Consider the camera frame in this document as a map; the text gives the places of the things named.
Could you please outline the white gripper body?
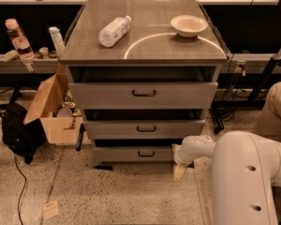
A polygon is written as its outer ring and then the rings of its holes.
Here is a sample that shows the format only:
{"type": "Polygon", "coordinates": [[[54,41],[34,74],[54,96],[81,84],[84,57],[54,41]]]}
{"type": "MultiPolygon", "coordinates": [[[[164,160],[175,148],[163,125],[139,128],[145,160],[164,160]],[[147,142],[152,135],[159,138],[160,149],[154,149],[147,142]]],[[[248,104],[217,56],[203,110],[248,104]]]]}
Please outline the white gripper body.
{"type": "Polygon", "coordinates": [[[195,157],[183,148],[181,145],[178,145],[173,149],[174,161],[177,165],[183,167],[193,167],[195,157]]]}

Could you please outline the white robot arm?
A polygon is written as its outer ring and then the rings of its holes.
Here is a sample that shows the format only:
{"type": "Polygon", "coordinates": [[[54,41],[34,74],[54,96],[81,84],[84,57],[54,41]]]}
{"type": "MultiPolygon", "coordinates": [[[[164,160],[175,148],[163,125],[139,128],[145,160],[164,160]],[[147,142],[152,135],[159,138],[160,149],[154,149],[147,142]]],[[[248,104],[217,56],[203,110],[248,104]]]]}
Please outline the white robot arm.
{"type": "Polygon", "coordinates": [[[281,188],[281,142],[232,131],[216,142],[188,136],[172,148],[175,181],[195,159],[212,160],[213,225],[278,225],[272,188],[281,188]]]}

